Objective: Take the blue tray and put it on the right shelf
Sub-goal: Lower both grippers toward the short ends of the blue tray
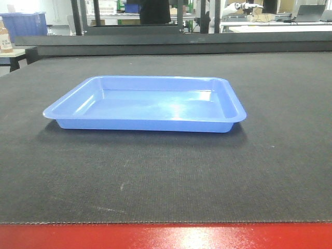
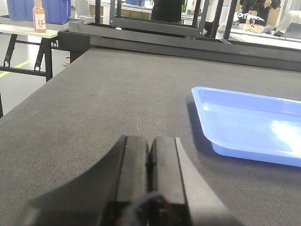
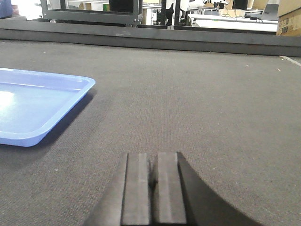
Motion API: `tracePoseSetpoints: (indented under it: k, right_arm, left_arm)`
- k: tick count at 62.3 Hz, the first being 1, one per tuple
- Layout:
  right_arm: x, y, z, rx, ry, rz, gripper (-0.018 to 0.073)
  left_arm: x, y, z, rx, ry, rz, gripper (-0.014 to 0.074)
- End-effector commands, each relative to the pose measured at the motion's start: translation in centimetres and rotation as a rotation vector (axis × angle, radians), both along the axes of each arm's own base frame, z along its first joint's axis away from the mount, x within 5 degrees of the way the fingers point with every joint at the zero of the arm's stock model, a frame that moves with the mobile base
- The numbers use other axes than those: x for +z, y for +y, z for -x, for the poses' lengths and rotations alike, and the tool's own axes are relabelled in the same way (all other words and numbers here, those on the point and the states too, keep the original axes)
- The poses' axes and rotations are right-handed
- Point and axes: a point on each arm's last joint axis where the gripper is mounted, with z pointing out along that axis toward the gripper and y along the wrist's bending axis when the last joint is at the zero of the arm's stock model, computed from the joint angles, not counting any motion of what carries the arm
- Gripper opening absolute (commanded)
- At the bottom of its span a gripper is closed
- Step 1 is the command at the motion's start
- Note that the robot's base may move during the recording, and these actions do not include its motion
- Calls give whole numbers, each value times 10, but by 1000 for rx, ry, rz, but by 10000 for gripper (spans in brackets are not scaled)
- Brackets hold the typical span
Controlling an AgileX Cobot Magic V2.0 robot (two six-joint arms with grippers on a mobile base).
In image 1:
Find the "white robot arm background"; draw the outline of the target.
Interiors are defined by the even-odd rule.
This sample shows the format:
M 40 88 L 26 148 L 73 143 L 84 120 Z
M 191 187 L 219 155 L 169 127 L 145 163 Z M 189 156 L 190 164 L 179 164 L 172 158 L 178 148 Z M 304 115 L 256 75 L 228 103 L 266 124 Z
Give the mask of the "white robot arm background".
M 248 12 L 250 15 L 253 13 L 253 9 L 255 8 L 260 8 L 263 9 L 264 7 L 262 5 L 259 4 L 251 4 L 251 3 L 231 3 L 229 5 L 227 5 L 223 11 L 221 16 L 227 16 L 233 13 L 236 13 L 238 10 L 243 10 L 244 12 Z

